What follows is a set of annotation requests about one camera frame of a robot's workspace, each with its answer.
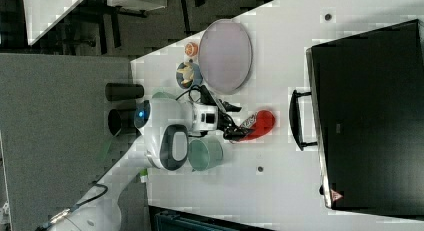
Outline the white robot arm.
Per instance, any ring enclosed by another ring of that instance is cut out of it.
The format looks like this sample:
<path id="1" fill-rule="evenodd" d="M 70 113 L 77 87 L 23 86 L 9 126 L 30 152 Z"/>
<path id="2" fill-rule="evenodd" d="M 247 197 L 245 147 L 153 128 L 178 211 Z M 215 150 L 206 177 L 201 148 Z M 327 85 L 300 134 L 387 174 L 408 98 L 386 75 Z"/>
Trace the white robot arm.
<path id="1" fill-rule="evenodd" d="M 147 168 L 175 171 L 181 168 L 187 149 L 173 147 L 175 136 L 185 142 L 193 133 L 220 130 L 226 140 L 238 141 L 252 130 L 236 125 L 229 115 L 240 109 L 227 102 L 153 98 L 137 106 L 134 126 L 140 136 L 83 197 L 35 231 L 119 231 L 118 200 L 129 183 Z"/>

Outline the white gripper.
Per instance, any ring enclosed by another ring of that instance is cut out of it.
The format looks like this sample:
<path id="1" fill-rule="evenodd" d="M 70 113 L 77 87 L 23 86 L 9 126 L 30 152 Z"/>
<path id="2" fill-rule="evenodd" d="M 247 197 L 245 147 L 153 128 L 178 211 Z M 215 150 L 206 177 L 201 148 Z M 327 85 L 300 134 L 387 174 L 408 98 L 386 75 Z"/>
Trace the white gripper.
<path id="1" fill-rule="evenodd" d="M 241 107 L 219 100 L 222 112 L 240 112 Z M 217 129 L 218 108 L 216 106 L 193 104 L 193 126 L 195 132 L 212 131 Z M 253 129 L 240 126 L 225 126 L 223 138 L 229 141 L 239 141 L 253 132 Z"/>

